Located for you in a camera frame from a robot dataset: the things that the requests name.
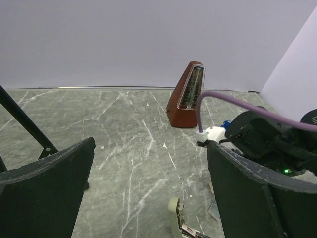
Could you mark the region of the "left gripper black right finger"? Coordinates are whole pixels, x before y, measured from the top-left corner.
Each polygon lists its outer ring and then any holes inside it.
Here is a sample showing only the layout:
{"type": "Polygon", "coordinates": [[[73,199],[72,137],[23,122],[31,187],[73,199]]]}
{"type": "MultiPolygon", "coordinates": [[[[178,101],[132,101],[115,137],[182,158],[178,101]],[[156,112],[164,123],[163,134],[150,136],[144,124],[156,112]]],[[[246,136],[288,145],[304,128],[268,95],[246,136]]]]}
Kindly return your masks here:
{"type": "Polygon", "coordinates": [[[315,238],[317,186],[250,161],[215,141],[208,170],[227,238],[315,238]]]}

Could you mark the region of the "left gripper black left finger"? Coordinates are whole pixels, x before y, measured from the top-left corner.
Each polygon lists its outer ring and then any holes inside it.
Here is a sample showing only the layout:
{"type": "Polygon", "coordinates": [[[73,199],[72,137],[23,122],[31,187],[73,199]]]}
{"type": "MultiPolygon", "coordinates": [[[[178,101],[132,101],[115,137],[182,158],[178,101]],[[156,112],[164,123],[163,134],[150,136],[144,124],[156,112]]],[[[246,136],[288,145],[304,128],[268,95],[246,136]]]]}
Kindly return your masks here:
{"type": "Polygon", "coordinates": [[[0,174],[2,238],[72,236],[94,159],[86,138],[53,155],[0,174]]]}

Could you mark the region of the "white staple box tray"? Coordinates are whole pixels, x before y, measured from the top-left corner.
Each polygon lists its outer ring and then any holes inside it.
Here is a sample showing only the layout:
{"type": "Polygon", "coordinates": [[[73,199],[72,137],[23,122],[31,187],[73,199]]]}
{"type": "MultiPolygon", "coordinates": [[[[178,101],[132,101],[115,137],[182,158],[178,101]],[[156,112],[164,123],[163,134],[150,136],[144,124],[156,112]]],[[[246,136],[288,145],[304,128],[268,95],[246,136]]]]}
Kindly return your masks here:
{"type": "Polygon", "coordinates": [[[216,200],[211,203],[211,206],[208,209],[208,213],[217,221],[221,220],[220,212],[217,206],[216,200]]]}

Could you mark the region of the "small beige white stapler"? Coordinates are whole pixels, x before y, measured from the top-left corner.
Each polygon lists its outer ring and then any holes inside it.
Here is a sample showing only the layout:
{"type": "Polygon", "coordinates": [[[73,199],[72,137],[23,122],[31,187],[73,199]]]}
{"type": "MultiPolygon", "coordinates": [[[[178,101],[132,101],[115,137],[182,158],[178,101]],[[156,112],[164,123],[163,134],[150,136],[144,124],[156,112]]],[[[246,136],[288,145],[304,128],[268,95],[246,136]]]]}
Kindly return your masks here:
{"type": "Polygon", "coordinates": [[[168,203],[168,217],[174,238],[210,238],[185,224],[184,204],[179,197],[172,197],[168,203]]]}

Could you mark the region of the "blue metal stapler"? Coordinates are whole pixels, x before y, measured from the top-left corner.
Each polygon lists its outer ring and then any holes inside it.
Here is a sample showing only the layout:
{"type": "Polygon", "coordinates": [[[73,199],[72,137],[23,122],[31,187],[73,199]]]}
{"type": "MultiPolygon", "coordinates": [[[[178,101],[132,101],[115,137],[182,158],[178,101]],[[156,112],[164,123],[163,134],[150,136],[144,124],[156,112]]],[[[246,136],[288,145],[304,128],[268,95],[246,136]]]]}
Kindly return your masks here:
{"type": "Polygon", "coordinates": [[[231,120],[225,120],[223,122],[223,124],[221,125],[221,127],[225,128],[225,130],[227,130],[227,128],[230,126],[231,123],[232,123],[231,120]]]}

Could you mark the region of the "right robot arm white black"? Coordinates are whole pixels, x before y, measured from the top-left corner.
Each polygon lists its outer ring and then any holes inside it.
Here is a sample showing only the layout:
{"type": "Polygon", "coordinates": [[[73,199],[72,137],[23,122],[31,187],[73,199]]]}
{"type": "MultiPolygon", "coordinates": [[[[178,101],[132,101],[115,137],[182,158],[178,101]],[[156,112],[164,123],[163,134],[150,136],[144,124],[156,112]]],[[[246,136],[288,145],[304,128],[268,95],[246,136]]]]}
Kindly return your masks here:
{"type": "Polygon", "coordinates": [[[317,173],[317,134],[246,111],[225,128],[236,153],[287,176],[317,173]]]}

